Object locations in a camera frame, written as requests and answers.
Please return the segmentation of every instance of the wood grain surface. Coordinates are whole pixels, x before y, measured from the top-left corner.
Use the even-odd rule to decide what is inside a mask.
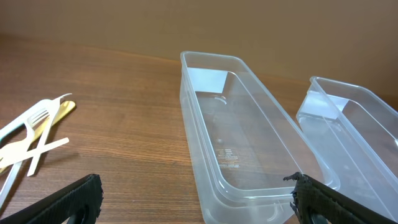
[[[295,117],[309,82],[257,75]],[[178,61],[0,36],[0,127],[44,98],[73,93],[77,105],[51,136],[70,142],[43,155],[33,177],[24,163],[1,216],[95,173],[98,223],[203,223],[180,81]]]

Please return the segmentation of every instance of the clear plastic container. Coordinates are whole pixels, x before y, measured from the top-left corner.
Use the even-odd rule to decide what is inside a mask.
[[[337,189],[299,127],[239,58],[183,52],[180,102],[206,223],[283,223],[297,171]]]
[[[398,221],[398,113],[371,91],[312,77],[297,120],[339,192]]]

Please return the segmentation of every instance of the plastic utensil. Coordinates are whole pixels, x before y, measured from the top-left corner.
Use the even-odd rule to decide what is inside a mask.
[[[44,128],[42,137],[39,140],[39,143],[37,145],[37,148],[40,149],[41,147],[44,146],[45,142],[47,141],[47,137],[49,136],[49,132],[50,132],[50,128],[54,122],[54,119],[60,109],[60,101],[63,97],[71,95],[71,93],[62,95],[54,100],[51,101],[51,103],[46,105],[46,109],[50,114],[50,118],[49,118],[49,124],[46,125],[46,127]],[[33,157],[32,162],[30,163],[30,167],[29,167],[29,171],[27,173],[27,176],[32,176],[35,173],[37,164],[39,163],[39,159],[40,159],[40,154],[36,155]]]
[[[58,123],[63,117],[65,117],[69,112],[71,112],[75,108],[75,106],[76,103],[73,101],[63,102],[60,106],[58,114],[56,115],[52,125]],[[41,116],[47,116],[47,117],[45,118],[45,121],[43,121],[43,123],[40,124],[39,127],[35,128],[35,137],[33,138],[33,142],[36,141],[42,135],[44,128],[46,127],[47,122],[49,121],[47,110],[43,109],[41,111],[43,111]],[[3,174],[6,169],[7,167],[0,168],[0,175]]]
[[[35,136],[33,127],[45,118],[45,116],[42,116],[42,113],[35,112],[35,110],[38,110],[39,112],[42,111],[41,107],[42,107],[42,104],[37,103],[36,105],[34,105],[33,107],[31,107],[29,109],[28,113],[23,114],[24,116],[33,114],[33,116],[28,117],[25,121],[23,121],[23,123],[26,126],[26,131],[27,131],[26,138],[21,141],[18,141],[18,142],[10,143],[10,144],[4,146],[1,150],[4,150],[6,152],[10,151],[10,150],[17,150],[18,152],[25,152],[29,149],[29,146],[32,143],[32,140]],[[9,193],[12,185],[14,184],[14,181],[18,175],[19,169],[21,168],[21,165],[22,165],[22,161],[15,163],[12,166],[12,169],[7,176],[6,182],[4,183],[4,185],[0,191],[0,208],[4,204],[4,201],[6,200],[7,195]]]
[[[7,167],[9,165],[15,164],[17,162],[22,162],[26,159],[29,159],[31,157],[40,155],[43,152],[47,152],[49,150],[55,149],[56,147],[60,147],[66,143],[69,142],[68,138],[63,138],[61,140],[51,142],[50,144],[44,145],[40,149],[33,149],[30,151],[27,151],[23,154],[20,152],[16,151],[15,149],[11,148],[8,151],[5,152],[0,152],[0,156],[3,157],[3,159],[0,161],[0,167]]]
[[[19,115],[16,119],[11,121],[9,124],[7,124],[5,127],[0,129],[0,141],[6,137],[9,133],[11,133],[13,130],[17,129],[19,126],[24,124],[24,121],[32,115],[33,112],[36,112],[38,115],[43,115],[42,113],[46,113],[47,110],[45,109],[45,105],[47,103],[50,103],[51,100],[40,100],[37,102],[35,105],[33,105],[31,108],[23,112],[21,115]]]

